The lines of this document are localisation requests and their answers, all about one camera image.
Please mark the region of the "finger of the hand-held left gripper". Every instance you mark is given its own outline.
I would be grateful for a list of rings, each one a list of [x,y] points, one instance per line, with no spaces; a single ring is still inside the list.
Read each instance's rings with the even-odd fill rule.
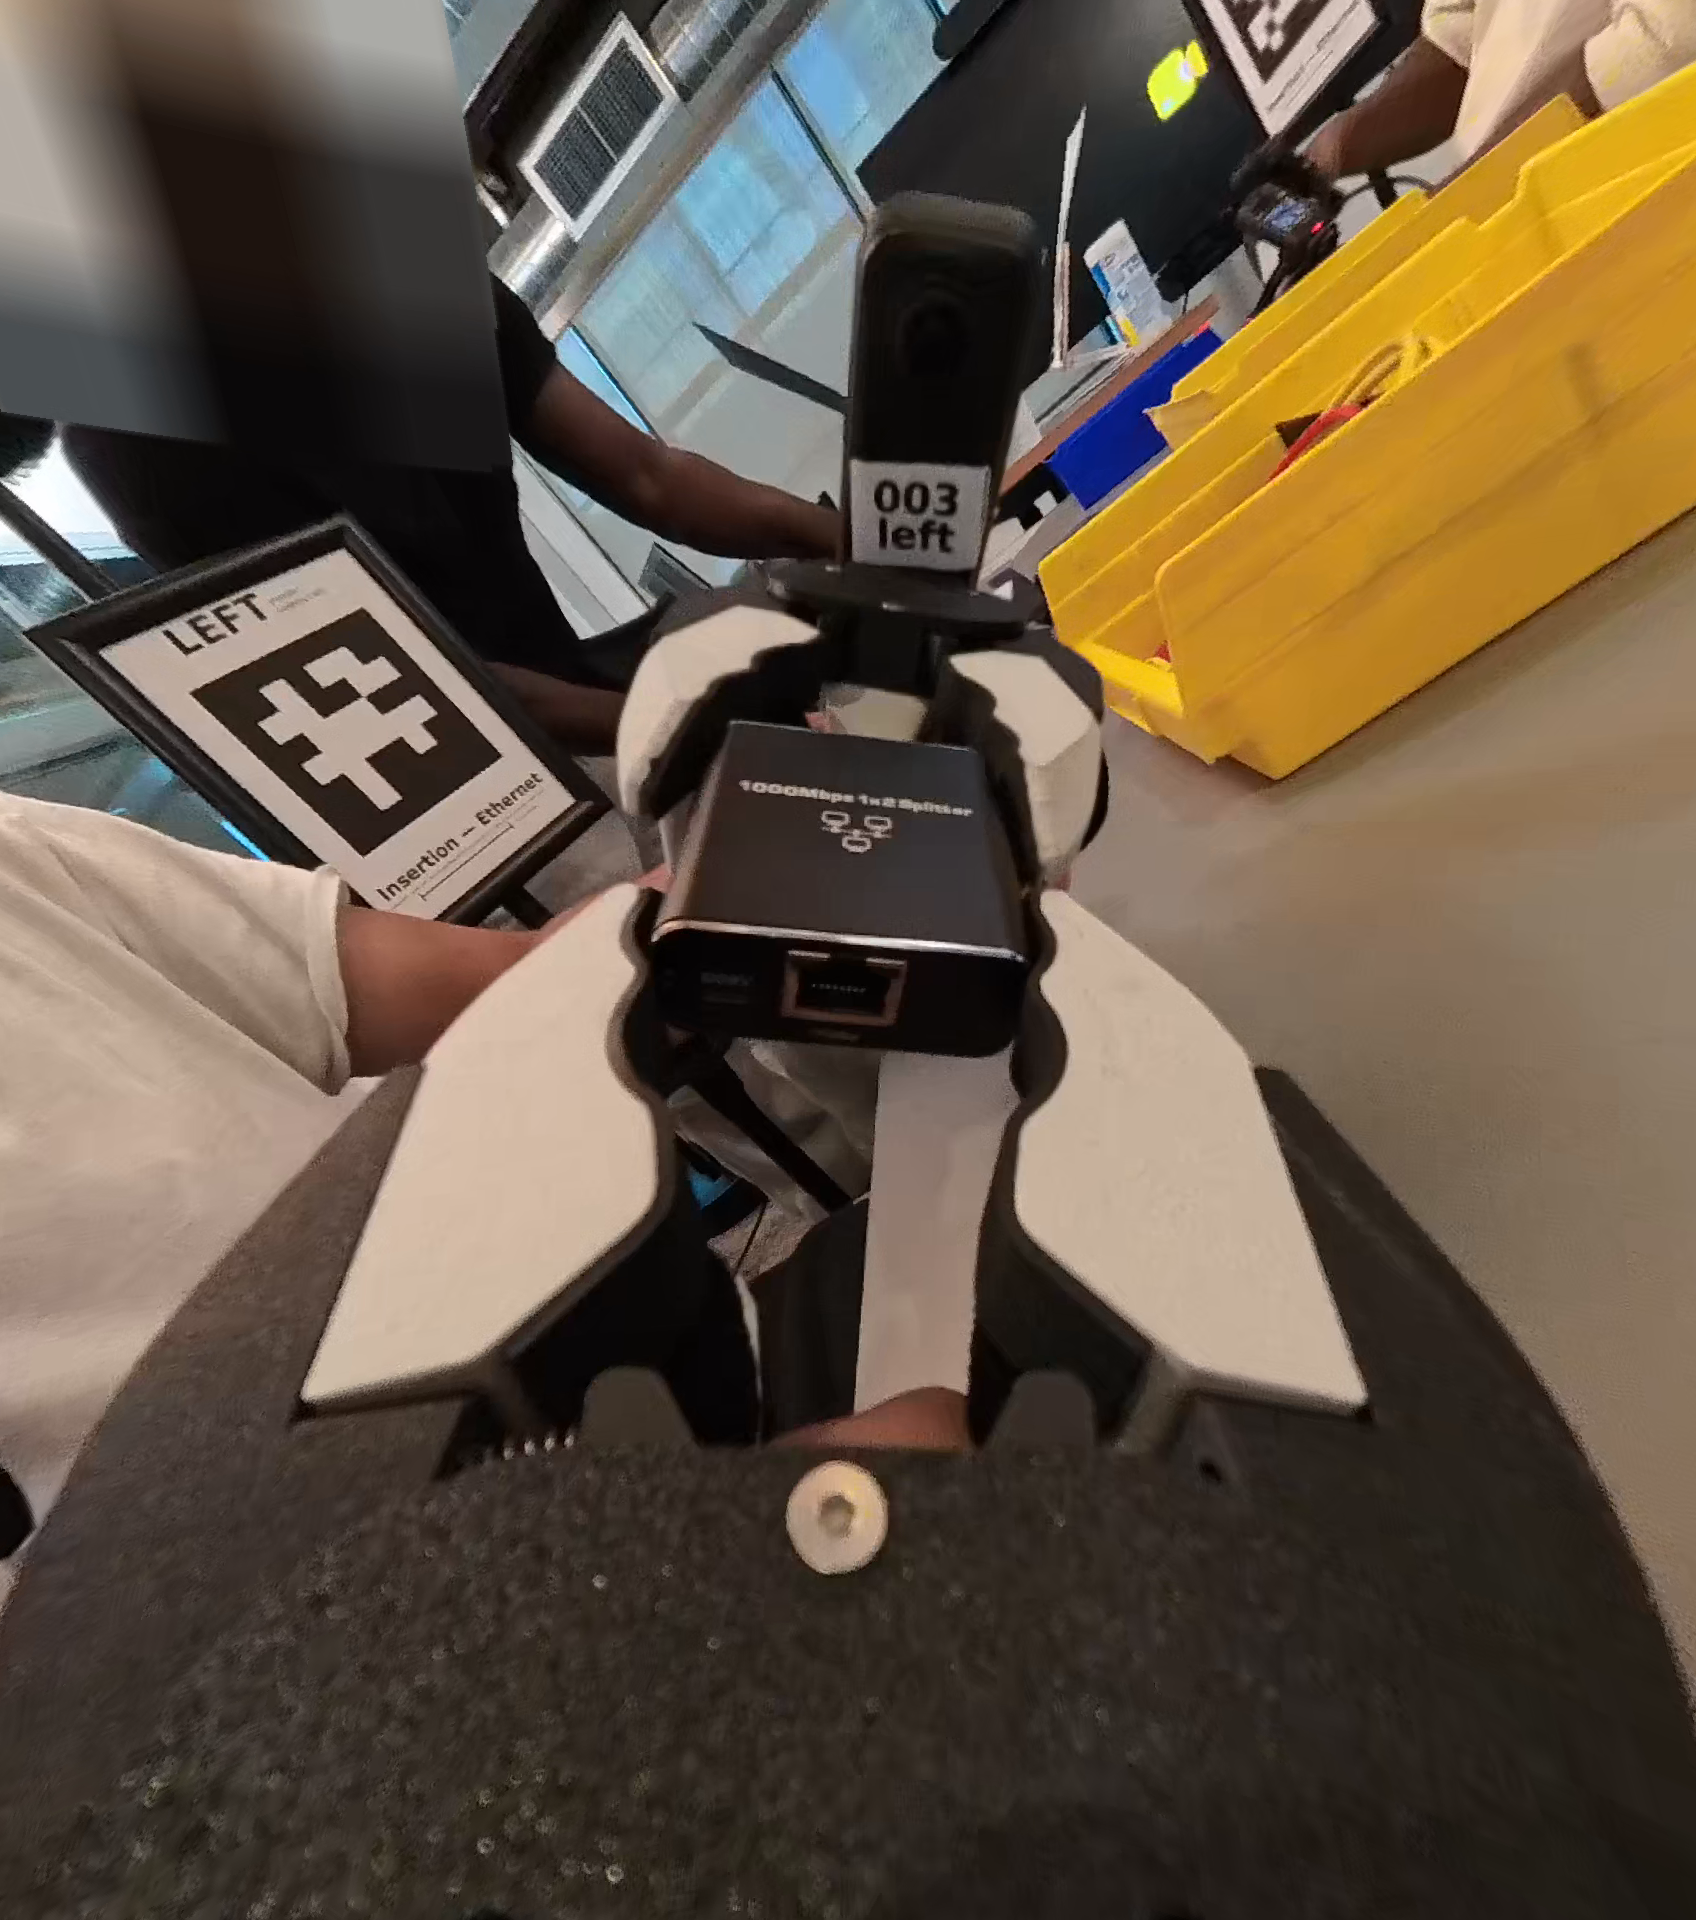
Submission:
[[[733,725],[799,725],[830,659],[818,621],[766,591],[681,600],[622,707],[622,809],[657,825],[700,790]]]
[[[1099,675],[1055,636],[956,653],[942,730],[980,754],[1026,888],[1069,884],[1107,811]]]

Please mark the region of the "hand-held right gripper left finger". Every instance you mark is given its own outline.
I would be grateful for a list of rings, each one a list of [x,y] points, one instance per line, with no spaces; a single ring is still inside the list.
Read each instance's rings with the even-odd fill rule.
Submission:
[[[655,903],[604,889],[434,1040],[310,1356],[308,1411],[533,1411],[525,1356],[667,1222],[671,1127],[628,1039]]]

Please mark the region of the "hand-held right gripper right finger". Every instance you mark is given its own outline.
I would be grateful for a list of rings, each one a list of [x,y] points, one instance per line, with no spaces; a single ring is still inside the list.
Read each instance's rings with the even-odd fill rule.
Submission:
[[[1113,1339],[1124,1416],[1143,1390],[1354,1416],[1363,1374],[1255,1070],[1193,990],[1048,892],[1039,1008],[1051,1087],[1017,1116],[1007,1227],[1035,1275]]]

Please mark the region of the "blue plastic bin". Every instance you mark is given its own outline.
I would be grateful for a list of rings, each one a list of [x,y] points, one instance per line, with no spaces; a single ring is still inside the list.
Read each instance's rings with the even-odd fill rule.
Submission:
[[[1058,493],[1093,511],[1159,462],[1169,446],[1151,423],[1151,410],[1169,404],[1176,385],[1219,346],[1215,328],[1204,325],[1143,371],[1112,383],[1107,396],[1096,396],[1091,416],[1046,456],[1046,473]]]

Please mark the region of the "black ethernet splitter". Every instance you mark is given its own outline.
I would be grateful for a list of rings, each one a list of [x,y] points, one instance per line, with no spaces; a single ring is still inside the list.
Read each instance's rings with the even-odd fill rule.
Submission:
[[[1020,1029],[1026,889],[973,749],[738,722],[667,867],[682,1033],[985,1060]]]

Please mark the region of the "person's left forearm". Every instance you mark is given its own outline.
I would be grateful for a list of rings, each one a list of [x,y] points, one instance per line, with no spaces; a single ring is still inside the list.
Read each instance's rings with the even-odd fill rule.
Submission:
[[[590,896],[531,930],[459,928],[337,905],[342,1039],[310,1083],[334,1094],[353,1079],[421,1067],[486,990],[600,898]]]

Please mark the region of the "white wipes canister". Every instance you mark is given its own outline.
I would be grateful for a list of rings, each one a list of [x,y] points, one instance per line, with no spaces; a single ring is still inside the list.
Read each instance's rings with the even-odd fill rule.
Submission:
[[[1081,261],[1099,292],[1112,337],[1136,349],[1162,325],[1162,298],[1128,222],[1117,220],[1086,244]]]

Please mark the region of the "black display screen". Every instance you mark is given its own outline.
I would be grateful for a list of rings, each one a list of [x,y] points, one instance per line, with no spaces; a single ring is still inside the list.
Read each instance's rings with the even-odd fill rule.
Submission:
[[[1074,330],[1104,317],[1086,250],[1119,222],[1169,301],[1239,250],[1231,180],[1263,132],[1204,21],[1174,3],[1002,6],[859,164],[859,183],[873,204],[908,191],[1014,204],[1055,250],[1074,121]]]

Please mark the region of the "framed marker sign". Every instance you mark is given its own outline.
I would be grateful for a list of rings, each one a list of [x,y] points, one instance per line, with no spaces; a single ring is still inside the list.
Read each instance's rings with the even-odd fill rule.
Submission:
[[[1421,3],[1191,3],[1268,139],[1302,139],[1356,102],[1411,46]]]
[[[265,860],[474,926],[611,802],[353,520],[117,589],[25,640]]]

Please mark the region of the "silver air duct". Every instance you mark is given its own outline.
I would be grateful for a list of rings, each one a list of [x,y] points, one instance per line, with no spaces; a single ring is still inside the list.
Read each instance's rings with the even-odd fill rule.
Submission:
[[[705,88],[733,55],[742,37],[779,3],[665,3],[643,31],[643,40],[685,104]]]

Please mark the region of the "white wall vent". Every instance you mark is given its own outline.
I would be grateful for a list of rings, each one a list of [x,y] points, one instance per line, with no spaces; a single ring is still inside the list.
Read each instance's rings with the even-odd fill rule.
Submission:
[[[580,241],[679,105],[665,66],[618,14],[525,140],[514,170],[567,236]]]

